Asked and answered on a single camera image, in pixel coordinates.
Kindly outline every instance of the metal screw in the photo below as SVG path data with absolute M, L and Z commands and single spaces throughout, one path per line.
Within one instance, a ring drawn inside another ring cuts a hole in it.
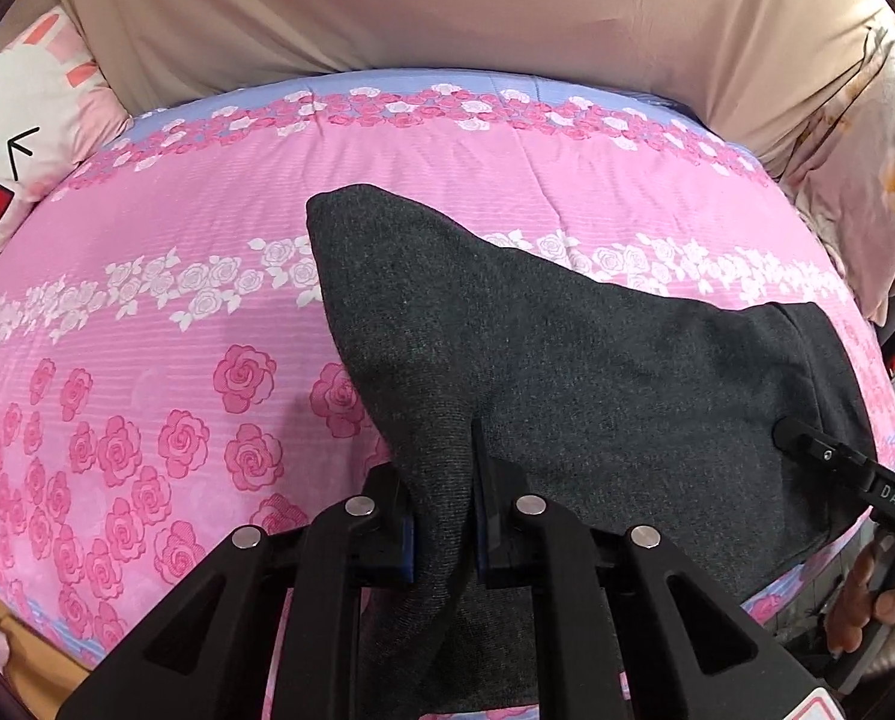
M 521 514 L 544 514 L 547 509 L 547 501 L 540 495 L 521 495 L 515 505 Z
M 261 532 L 250 525 L 244 528 L 237 528 L 230 541 L 234 542 L 234 546 L 238 549 L 252 549 L 261 542 Z
M 654 549 L 660 544 L 660 533 L 650 525 L 638 525 L 631 531 L 631 541 L 644 549 Z
M 343 507 L 351 517 L 366 517 L 367 514 L 374 513 L 374 499 L 368 498 L 367 495 L 355 495 L 353 498 L 348 498 Z

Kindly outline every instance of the pink pillow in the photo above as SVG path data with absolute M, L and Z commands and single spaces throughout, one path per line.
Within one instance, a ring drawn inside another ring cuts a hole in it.
M 0 252 L 33 204 L 129 125 L 63 8 L 0 52 Z

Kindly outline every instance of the mattress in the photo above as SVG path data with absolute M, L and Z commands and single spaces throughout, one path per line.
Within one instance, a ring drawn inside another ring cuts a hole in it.
M 0 258 L 0 598 L 81 664 L 235 527 L 300 526 L 386 461 L 306 236 L 308 197 L 351 183 L 597 281 L 817 302 L 895 467 L 878 344 L 823 248 L 751 153 L 669 105 L 473 71 L 240 90 L 138 119 Z M 748 611 L 771 619 L 850 535 Z

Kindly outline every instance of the human hand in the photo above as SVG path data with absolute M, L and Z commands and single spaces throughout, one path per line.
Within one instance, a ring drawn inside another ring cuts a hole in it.
M 895 590 L 881 595 L 868 591 L 875 570 L 875 545 L 868 544 L 857 556 L 845 579 L 833 610 L 825 618 L 828 650 L 839 655 L 852 653 L 861 645 L 863 629 L 872 619 L 895 626 Z

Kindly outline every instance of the white sticker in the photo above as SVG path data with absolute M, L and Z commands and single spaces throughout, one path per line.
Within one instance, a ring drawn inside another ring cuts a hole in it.
M 785 720 L 844 720 L 844 715 L 830 693 L 817 688 Z

